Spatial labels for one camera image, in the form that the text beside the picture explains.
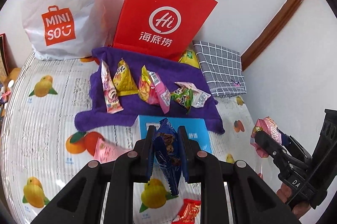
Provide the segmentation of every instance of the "wooden trim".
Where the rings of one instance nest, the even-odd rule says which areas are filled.
[[[287,0],[261,35],[242,54],[242,70],[245,70],[269,46],[294,15],[303,0]]]

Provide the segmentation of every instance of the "white circle logo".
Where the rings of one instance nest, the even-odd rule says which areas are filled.
[[[150,28],[160,34],[170,34],[178,29],[181,23],[179,11],[173,7],[157,8],[149,17]]]

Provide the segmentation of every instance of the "gray round joint cap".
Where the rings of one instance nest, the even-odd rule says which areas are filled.
[[[237,165],[237,167],[239,167],[239,168],[245,168],[245,167],[247,166],[246,162],[243,161],[243,160],[238,160],[238,161],[236,162],[236,165]]]
[[[206,151],[199,151],[197,153],[198,157],[200,158],[206,158],[207,157],[207,152]]]
[[[136,156],[138,156],[138,153],[136,151],[130,151],[127,153],[127,156],[129,158],[135,158]]]
[[[92,160],[88,163],[89,168],[95,168],[98,166],[98,161],[97,160]]]

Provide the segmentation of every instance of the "green snack package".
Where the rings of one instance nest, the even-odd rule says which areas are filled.
[[[171,93],[171,98],[181,106],[185,107],[188,112],[193,102],[193,90],[186,87],[180,87]]]

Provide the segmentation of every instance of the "hi logo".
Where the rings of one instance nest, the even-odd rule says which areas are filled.
[[[150,28],[160,34],[170,34],[176,31],[180,23],[180,13],[172,7],[157,8],[149,17]]]
[[[42,14],[46,45],[75,39],[75,23],[70,9],[50,6],[48,10],[49,12]]]

